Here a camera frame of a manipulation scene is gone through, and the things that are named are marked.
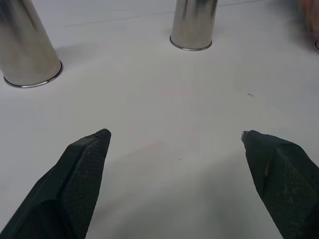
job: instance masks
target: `white tabletop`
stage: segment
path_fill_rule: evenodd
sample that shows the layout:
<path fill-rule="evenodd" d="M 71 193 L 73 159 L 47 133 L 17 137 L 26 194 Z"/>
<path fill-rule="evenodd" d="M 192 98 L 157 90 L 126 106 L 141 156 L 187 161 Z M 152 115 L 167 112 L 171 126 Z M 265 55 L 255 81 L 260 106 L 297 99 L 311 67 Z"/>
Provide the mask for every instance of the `white tabletop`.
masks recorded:
<path fill-rule="evenodd" d="M 0 229 L 67 145 L 107 128 L 88 239 L 281 238 L 240 136 L 319 164 L 319 55 L 288 2 L 242 2 L 222 0 L 213 46 L 186 52 L 168 40 L 173 0 L 34 1 L 64 71 L 0 82 Z"/>

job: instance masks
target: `silver cylinder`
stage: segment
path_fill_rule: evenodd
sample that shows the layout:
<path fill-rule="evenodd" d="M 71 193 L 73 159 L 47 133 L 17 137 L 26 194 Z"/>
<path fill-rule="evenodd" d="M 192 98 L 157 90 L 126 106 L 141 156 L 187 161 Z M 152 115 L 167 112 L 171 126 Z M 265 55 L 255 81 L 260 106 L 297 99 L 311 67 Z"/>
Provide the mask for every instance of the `silver cylinder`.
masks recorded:
<path fill-rule="evenodd" d="M 48 83 L 62 72 L 31 0 L 0 0 L 0 69 L 15 87 Z"/>
<path fill-rule="evenodd" d="M 171 43 L 183 50 L 205 50 L 212 44 L 217 0 L 177 0 Z"/>

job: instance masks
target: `white table surface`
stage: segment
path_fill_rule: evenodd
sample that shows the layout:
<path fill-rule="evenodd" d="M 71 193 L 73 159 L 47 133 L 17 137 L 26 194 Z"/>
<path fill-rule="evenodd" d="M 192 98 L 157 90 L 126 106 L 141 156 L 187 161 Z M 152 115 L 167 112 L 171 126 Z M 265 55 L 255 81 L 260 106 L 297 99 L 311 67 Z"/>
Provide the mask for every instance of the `white table surface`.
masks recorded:
<path fill-rule="evenodd" d="M 220 1 L 213 46 L 186 52 L 168 40 L 173 0 L 35 0 L 65 69 L 0 82 L 0 229 L 67 145 L 107 128 L 88 239 L 281 238 L 241 131 L 319 164 L 319 55 L 288 2 L 243 2 Z"/>

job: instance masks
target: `metal rim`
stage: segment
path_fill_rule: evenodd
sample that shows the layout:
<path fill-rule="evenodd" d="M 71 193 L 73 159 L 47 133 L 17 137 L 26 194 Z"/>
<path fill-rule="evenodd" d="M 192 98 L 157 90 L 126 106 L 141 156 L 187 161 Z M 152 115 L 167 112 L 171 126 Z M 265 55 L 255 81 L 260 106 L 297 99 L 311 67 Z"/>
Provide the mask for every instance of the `metal rim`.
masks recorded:
<path fill-rule="evenodd" d="M 5 76 L 4 76 L 3 78 L 4 78 L 4 81 L 5 81 L 8 85 L 13 86 L 13 87 L 16 87 L 16 88 L 32 88 L 32 87 L 37 87 L 37 86 L 43 86 L 43 85 L 45 85 L 45 84 L 47 84 L 47 83 L 49 83 L 49 82 L 55 80 L 56 78 L 58 78 L 58 77 L 61 75 L 61 73 L 62 73 L 62 71 L 63 71 L 63 64 L 62 64 L 61 61 L 60 61 L 60 64 L 61 64 L 61 68 L 60 68 L 59 72 L 58 72 L 55 76 L 53 76 L 53 77 L 52 77 L 51 79 L 49 79 L 49 80 L 46 80 L 46 81 L 44 81 L 44 82 L 41 82 L 41 83 L 38 83 L 38 84 L 35 84 L 35 85 L 27 85 L 27 86 L 15 85 L 15 84 L 9 82 L 9 81 L 5 78 Z"/>
<path fill-rule="evenodd" d="M 171 36 L 169 37 L 169 41 L 171 42 L 171 44 L 179 49 L 182 49 L 182 50 L 185 50 L 185 51 L 202 51 L 202 50 L 206 50 L 208 49 L 209 47 L 211 47 L 211 45 L 213 44 L 213 42 L 211 41 L 210 44 L 206 47 L 203 47 L 203 48 L 199 48 L 199 49 L 189 49 L 189 48 L 184 48 L 184 47 L 181 47 L 181 46 L 178 46 L 176 45 L 172 39 L 171 39 Z"/>
<path fill-rule="evenodd" d="M 319 52 L 319 41 L 314 42 L 314 48 L 317 52 Z"/>

